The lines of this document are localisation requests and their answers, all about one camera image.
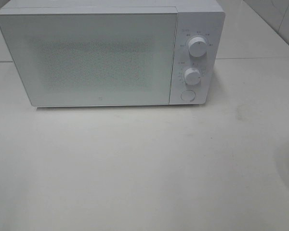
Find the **white microwave door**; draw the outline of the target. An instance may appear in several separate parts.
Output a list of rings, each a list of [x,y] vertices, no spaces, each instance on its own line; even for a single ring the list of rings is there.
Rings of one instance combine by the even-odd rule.
[[[167,104],[176,14],[0,15],[33,106]]]

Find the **white round door button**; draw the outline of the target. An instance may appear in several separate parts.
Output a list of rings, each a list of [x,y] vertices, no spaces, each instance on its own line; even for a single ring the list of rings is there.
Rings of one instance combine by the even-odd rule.
[[[185,102],[192,102],[196,98],[196,93],[193,90],[182,92],[181,99]]]

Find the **white microwave knob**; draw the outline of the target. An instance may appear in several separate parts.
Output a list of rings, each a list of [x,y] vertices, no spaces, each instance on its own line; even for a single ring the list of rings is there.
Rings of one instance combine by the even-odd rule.
[[[188,68],[184,73],[186,85],[197,85],[201,81],[201,72],[197,68]]]
[[[187,45],[189,54],[193,57],[201,57],[207,51],[207,40],[202,36],[192,37]]]

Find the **white microwave oven body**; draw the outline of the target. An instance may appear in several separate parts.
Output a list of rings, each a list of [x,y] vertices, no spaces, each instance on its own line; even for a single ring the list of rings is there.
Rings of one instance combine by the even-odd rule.
[[[203,104],[208,95],[225,19],[225,12],[214,0],[11,0],[0,9],[0,15],[162,13],[177,16],[170,97],[166,105]],[[207,40],[207,51],[201,57],[193,57],[188,51],[187,43],[195,36]],[[185,84],[184,73],[188,68],[197,68],[201,72],[201,81],[197,85]],[[186,90],[196,93],[192,102],[181,99]]]

